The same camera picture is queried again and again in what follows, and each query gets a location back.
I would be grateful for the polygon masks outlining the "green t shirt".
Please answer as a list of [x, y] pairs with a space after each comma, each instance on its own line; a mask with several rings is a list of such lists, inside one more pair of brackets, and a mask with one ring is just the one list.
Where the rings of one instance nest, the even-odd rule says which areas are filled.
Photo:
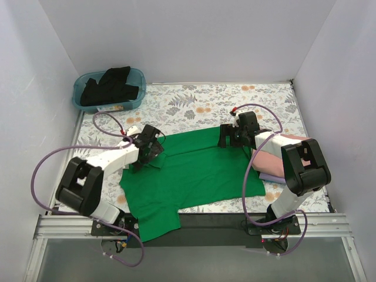
[[146, 242], [180, 228], [180, 209], [240, 198], [249, 164], [240, 147], [220, 148], [217, 127], [170, 135], [140, 170], [123, 170], [120, 186]]

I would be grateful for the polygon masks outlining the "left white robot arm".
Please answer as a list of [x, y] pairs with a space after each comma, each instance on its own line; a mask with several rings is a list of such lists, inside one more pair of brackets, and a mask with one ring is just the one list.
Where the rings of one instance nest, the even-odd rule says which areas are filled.
[[138, 172], [159, 155], [164, 148], [158, 141], [162, 132], [151, 125], [142, 130], [132, 126], [118, 147], [87, 159], [71, 159], [61, 178], [55, 198], [81, 216], [109, 224], [121, 221], [123, 211], [101, 199], [103, 181], [114, 172], [131, 168]]

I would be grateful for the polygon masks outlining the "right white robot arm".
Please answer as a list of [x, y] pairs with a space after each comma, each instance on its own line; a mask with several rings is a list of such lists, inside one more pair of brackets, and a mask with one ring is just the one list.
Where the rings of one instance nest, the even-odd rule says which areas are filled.
[[[220, 125], [218, 147], [247, 147], [250, 163], [244, 175], [242, 203], [244, 213], [255, 226], [271, 226], [285, 218], [292, 217], [307, 197], [331, 182], [331, 173], [320, 145], [315, 139], [292, 139], [261, 129], [256, 114], [252, 111], [230, 114], [233, 123]], [[246, 184], [249, 171], [260, 152], [268, 153], [282, 161], [283, 175], [287, 188], [270, 204], [263, 221], [250, 218], [246, 203]]]

